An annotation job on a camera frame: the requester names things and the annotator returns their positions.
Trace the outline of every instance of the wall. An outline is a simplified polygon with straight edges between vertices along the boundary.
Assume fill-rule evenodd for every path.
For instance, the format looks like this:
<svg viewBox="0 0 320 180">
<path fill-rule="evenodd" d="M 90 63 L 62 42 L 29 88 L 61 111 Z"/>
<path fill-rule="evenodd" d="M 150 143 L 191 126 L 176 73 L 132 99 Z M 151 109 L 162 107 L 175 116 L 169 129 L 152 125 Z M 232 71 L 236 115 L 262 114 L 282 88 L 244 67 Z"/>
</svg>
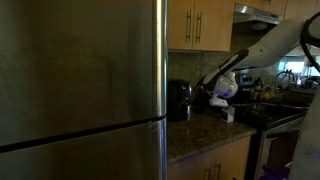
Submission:
<svg viewBox="0 0 320 180">
<path fill-rule="evenodd" d="M 256 22 L 234 24 L 232 30 L 231 48 L 229 52 L 169 52 L 169 79 L 183 79 L 194 86 L 204 75 L 215 70 L 219 64 L 230 58 L 237 51 L 250 47 L 273 26 L 262 31 L 253 30 L 251 26 Z M 271 83 L 277 72 L 277 64 L 250 70 L 253 77 L 262 77 L 265 83 Z"/>
</svg>

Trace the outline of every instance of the oven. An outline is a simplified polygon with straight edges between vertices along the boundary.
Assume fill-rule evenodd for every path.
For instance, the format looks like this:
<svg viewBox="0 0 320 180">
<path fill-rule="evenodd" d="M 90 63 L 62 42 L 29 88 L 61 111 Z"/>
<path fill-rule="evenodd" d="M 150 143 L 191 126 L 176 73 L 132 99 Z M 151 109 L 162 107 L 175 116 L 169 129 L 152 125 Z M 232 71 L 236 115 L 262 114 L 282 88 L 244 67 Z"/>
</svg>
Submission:
<svg viewBox="0 0 320 180">
<path fill-rule="evenodd" d="M 257 129 L 252 136 L 245 179 L 287 179 L 306 110 L 274 105 L 236 107 L 235 120 Z"/>
</svg>

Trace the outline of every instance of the refrigerator door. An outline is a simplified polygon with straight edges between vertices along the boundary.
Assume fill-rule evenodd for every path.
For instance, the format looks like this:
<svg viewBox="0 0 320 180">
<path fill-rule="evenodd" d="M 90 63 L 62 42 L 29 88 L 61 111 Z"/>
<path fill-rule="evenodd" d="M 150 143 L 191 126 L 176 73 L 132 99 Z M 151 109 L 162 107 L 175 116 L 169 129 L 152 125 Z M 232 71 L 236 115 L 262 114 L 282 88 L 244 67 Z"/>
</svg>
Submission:
<svg viewBox="0 0 320 180">
<path fill-rule="evenodd" d="M 0 146 L 165 115 L 164 0 L 0 2 Z"/>
<path fill-rule="evenodd" d="M 165 179 L 164 121 L 0 154 L 0 179 Z"/>
</svg>

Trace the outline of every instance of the kitchen counter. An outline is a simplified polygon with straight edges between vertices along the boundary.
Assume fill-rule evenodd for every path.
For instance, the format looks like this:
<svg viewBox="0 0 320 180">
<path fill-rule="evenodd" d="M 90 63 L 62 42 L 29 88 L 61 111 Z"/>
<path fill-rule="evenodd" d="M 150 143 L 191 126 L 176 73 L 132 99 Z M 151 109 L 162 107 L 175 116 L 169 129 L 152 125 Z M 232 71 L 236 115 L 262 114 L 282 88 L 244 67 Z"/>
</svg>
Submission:
<svg viewBox="0 0 320 180">
<path fill-rule="evenodd" d="M 240 122 L 223 122 L 220 113 L 212 110 L 193 113 L 189 121 L 167 123 L 168 164 L 255 133 L 254 128 Z"/>
</svg>

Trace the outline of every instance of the upper cabinet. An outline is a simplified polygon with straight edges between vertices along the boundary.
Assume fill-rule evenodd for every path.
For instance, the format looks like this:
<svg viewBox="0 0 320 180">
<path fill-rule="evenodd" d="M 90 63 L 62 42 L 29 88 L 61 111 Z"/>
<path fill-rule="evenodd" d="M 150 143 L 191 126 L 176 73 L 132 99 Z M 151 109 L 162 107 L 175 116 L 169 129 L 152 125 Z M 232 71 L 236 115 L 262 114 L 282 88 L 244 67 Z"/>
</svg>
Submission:
<svg viewBox="0 0 320 180">
<path fill-rule="evenodd" d="M 229 51 L 234 0 L 169 0 L 169 49 Z"/>
<path fill-rule="evenodd" d="M 288 0 L 285 19 L 309 19 L 320 11 L 320 0 Z"/>
<path fill-rule="evenodd" d="M 265 0 L 263 10 L 279 15 L 284 15 L 287 0 Z"/>
<path fill-rule="evenodd" d="M 287 0 L 236 0 L 236 3 L 283 16 L 286 11 Z"/>
</svg>

